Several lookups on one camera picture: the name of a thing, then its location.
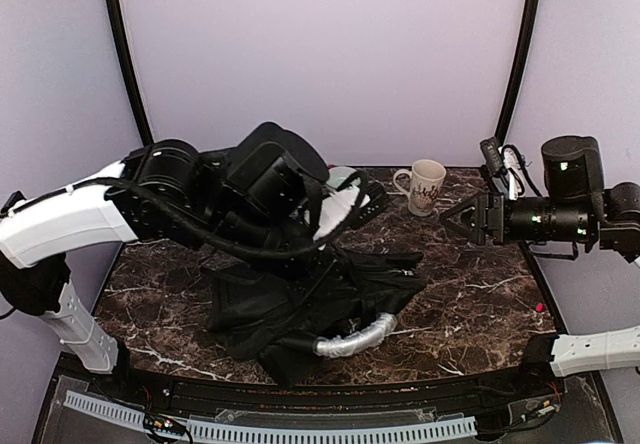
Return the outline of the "black student backpack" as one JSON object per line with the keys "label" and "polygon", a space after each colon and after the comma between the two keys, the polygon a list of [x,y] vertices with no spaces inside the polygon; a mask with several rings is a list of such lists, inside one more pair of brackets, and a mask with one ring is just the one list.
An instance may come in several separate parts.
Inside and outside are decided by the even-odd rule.
{"label": "black student backpack", "polygon": [[379,346],[425,287],[420,252],[327,249],[304,266],[272,261],[205,270],[212,292],[206,328],[229,356],[254,360],[291,388],[323,359]]}

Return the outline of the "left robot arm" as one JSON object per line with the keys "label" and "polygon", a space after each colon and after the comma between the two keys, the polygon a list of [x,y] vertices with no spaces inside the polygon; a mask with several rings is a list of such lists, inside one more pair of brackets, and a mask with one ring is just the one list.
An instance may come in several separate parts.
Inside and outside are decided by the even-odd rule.
{"label": "left robot arm", "polygon": [[265,122],[232,148],[167,139],[40,197],[15,192],[1,210],[2,294],[45,321],[117,398],[134,399],[140,376],[80,302],[67,253],[162,238],[245,260],[292,259],[316,248],[328,177],[305,139]]}

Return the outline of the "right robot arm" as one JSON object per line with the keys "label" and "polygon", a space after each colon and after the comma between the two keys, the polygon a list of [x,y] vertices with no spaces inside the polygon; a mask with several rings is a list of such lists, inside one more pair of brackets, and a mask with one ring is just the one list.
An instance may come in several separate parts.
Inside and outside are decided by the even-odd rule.
{"label": "right robot arm", "polygon": [[[571,246],[574,261],[593,248],[610,250],[639,263],[639,186],[604,184],[598,141],[565,135],[541,147],[544,185],[540,192],[524,157],[511,144],[485,139],[480,148],[491,179],[501,191],[478,193],[444,211],[440,223],[475,245],[511,243]],[[534,396],[549,379],[618,368],[639,367],[639,329],[595,334],[547,334],[529,339],[510,388],[521,398]]]}

